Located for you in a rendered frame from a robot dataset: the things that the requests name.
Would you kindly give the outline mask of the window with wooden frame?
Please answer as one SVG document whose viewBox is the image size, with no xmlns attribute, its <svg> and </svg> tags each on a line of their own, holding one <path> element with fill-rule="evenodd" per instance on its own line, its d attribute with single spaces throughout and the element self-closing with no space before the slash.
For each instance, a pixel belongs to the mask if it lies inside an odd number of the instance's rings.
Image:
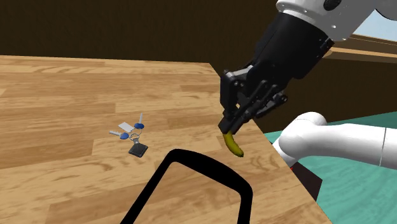
<svg viewBox="0 0 397 224">
<path fill-rule="evenodd" d="M 336 43 L 324 57 L 397 64 L 397 21 L 374 11 L 349 39 Z"/>
</svg>

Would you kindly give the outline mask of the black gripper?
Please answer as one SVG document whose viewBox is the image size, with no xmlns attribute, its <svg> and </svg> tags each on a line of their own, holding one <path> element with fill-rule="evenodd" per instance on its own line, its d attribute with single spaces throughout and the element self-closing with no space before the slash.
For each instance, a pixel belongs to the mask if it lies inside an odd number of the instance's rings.
<svg viewBox="0 0 397 224">
<path fill-rule="evenodd" d="M 333 45 L 321 29 L 279 12 L 256 45 L 252 65 L 221 76 L 220 131 L 236 134 L 248 121 L 283 105 L 288 96 L 280 88 L 304 78 Z"/>
</svg>

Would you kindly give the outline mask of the yellow banana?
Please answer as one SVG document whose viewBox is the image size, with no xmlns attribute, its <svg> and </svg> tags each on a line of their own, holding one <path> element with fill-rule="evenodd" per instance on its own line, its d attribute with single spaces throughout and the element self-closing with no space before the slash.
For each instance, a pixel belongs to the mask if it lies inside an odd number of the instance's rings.
<svg viewBox="0 0 397 224">
<path fill-rule="evenodd" d="M 224 139 L 226 147 L 229 149 L 230 152 L 232 152 L 237 157 L 244 156 L 243 150 L 235 142 L 235 139 L 233 138 L 233 134 L 231 132 L 223 134 L 223 139 Z"/>
</svg>

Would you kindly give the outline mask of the dark robot stand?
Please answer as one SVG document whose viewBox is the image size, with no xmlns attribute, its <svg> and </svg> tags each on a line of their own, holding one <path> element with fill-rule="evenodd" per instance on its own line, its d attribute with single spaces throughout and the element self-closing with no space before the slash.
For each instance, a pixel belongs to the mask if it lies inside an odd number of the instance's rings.
<svg viewBox="0 0 397 224">
<path fill-rule="evenodd" d="M 316 201 L 323 180 L 299 162 L 293 164 L 290 169 Z"/>
</svg>

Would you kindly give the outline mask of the black rounded frame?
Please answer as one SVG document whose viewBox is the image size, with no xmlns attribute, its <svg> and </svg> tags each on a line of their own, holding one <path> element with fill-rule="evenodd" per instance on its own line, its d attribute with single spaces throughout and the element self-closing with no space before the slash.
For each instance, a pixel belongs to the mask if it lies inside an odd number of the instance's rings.
<svg viewBox="0 0 397 224">
<path fill-rule="evenodd" d="M 151 194 L 154 192 L 160 180 L 163 178 L 167 169 L 173 162 L 180 163 L 239 193 L 240 206 L 237 224 L 249 224 L 253 202 L 253 189 L 251 185 L 227 165 L 222 164 L 207 155 L 184 149 L 173 149 L 166 154 L 165 158 L 162 160 L 120 224 L 134 224 L 144 205 L 147 203 Z"/>
</svg>

